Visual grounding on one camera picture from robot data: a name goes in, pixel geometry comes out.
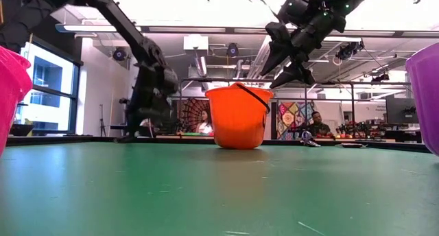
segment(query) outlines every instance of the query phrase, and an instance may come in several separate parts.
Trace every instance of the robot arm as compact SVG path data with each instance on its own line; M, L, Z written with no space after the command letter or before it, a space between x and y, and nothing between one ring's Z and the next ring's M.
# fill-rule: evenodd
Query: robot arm
M128 132L131 137L145 118L157 124L170 120L168 95L178 91L178 78L165 62L160 47L142 35L113 0L31 0L7 23L0 26L0 45L20 52L33 27L52 12L67 4L98 9L127 41L138 61L139 74L127 106Z
M291 64L272 83L275 88L293 80L306 84L315 82L310 70L303 67L314 49L320 49L321 43L333 30L344 32L346 15L351 13L364 0L287 0L277 14L280 23L268 23L265 30L272 38L270 55L262 69L266 75L280 65L286 58ZM285 24L297 26L289 33Z

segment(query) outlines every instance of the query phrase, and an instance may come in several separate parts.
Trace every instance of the green tabletop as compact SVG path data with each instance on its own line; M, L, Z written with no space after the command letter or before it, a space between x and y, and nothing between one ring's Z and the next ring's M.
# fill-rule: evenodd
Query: green tabletop
M439 235L439 158L72 143L0 158L0 235Z

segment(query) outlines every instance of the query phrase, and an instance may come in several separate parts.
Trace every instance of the black bucket handle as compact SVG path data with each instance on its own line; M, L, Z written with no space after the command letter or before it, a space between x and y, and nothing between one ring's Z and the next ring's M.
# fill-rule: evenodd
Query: black bucket handle
M267 109L267 114L269 114L270 113L270 107L268 106L268 104L266 104L266 102L265 101L263 101L263 99L261 99L259 96L257 96L255 93L253 93L250 89L248 89L248 88L246 88L244 85L242 85L242 84L238 84L238 83L236 83L236 85L240 88L240 89L242 89L242 90L244 90L245 92L247 92L248 94L250 94L251 96L253 96L255 99L257 99L259 102L261 102L262 104L263 104L263 106L265 106L265 108ZM263 117L263 120L262 120L262 126L265 128L265 117Z

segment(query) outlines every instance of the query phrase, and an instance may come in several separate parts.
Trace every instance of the small object on table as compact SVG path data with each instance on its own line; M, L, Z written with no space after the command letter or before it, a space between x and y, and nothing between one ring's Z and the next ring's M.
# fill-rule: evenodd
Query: small object on table
M307 147L320 147L317 143L313 142L313 136L309 131L304 131L302 133L302 143Z
M337 146L342 146L343 148L365 148L367 145L362 145L360 143L342 143Z

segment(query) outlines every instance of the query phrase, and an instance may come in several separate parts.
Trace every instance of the monitor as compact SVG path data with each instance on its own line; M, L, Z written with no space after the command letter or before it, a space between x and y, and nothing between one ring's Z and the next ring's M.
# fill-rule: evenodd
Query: monitor
M414 99L387 97L385 107L388 123L419 123Z

